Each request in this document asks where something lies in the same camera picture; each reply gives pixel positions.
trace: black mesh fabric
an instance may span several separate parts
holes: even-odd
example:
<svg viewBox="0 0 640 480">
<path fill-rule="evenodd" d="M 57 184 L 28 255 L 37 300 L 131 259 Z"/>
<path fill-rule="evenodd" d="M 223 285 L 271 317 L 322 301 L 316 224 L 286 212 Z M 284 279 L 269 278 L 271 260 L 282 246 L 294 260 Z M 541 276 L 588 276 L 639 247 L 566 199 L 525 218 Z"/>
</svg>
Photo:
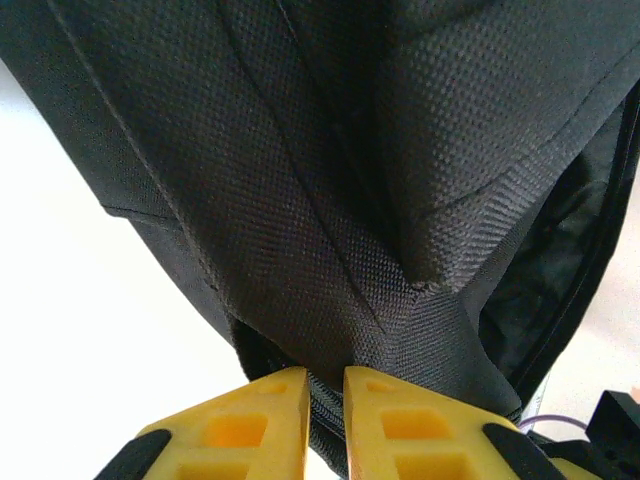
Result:
<svg viewBox="0 0 640 480">
<path fill-rule="evenodd" d="M 146 172 L 162 218 L 175 217 L 163 222 L 175 232 L 141 235 L 158 255 L 179 244 L 249 378 L 310 369 L 312 443 L 342 475 L 347 365 L 517 414 L 479 312 L 561 173 L 640 77 L 640 0 L 370 3 L 21 6 L 55 17 L 59 51 L 81 71 L 60 95 L 83 85 L 100 100 L 128 171 Z M 15 10 L 16 35 L 37 44 Z M 149 220 L 129 203 L 106 206 Z"/>
</svg>

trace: yellow plastic part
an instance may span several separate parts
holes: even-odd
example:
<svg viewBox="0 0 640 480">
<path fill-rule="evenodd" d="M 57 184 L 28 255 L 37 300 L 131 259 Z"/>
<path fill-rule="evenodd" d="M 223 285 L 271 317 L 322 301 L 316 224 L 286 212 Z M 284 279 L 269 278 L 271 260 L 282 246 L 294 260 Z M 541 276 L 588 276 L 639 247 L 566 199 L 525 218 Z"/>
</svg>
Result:
<svg viewBox="0 0 640 480">
<path fill-rule="evenodd" d="M 304 368 L 256 380 L 146 427 L 172 438 L 144 480 L 302 480 L 309 443 Z"/>
<path fill-rule="evenodd" d="M 602 480 L 591 472 L 587 472 L 584 468 L 574 465 L 564 458 L 552 458 L 553 463 L 567 480 Z"/>
<path fill-rule="evenodd" d="M 365 367 L 348 367 L 344 421 L 351 480 L 517 478 L 482 432 L 503 417 Z"/>
</svg>

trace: black backpack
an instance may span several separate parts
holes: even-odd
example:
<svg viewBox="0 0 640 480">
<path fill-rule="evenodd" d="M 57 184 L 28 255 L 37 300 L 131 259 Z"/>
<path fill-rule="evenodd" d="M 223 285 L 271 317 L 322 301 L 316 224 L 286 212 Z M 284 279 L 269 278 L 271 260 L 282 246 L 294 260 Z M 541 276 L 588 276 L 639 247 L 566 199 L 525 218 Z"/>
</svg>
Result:
<svg viewBox="0 0 640 480">
<path fill-rule="evenodd" d="M 518 419 L 639 154 L 640 0 L 3 0 L 0 58 L 341 475 L 348 365 Z"/>
</svg>

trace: cable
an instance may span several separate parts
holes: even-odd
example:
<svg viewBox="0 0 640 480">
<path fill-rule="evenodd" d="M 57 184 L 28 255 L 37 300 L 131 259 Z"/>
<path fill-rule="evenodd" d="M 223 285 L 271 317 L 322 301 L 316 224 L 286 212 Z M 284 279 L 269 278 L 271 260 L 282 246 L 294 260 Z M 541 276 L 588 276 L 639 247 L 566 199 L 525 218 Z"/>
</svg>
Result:
<svg viewBox="0 0 640 480">
<path fill-rule="evenodd" d="M 523 428 L 528 427 L 532 423 L 536 422 L 564 422 L 573 425 L 574 427 L 581 428 L 582 430 L 587 429 L 586 423 L 583 423 L 580 420 L 576 420 L 575 418 L 566 417 L 564 415 L 536 415 L 535 417 L 530 417 L 520 422 L 518 428 L 522 430 Z"/>
</svg>

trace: white background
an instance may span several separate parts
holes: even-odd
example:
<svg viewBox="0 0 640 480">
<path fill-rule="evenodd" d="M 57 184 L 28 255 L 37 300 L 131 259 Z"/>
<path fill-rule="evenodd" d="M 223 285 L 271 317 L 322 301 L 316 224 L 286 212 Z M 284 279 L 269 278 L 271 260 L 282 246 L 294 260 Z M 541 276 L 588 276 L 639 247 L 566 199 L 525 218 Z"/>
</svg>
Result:
<svg viewBox="0 0 640 480">
<path fill-rule="evenodd" d="M 0 477 L 92 479 L 145 425 L 246 380 L 128 222 L 102 211 L 1 63 L 0 159 Z M 587 420 L 603 388 L 640 384 L 638 228 L 634 198 L 542 412 Z M 335 475 L 312 455 L 307 478 Z"/>
</svg>

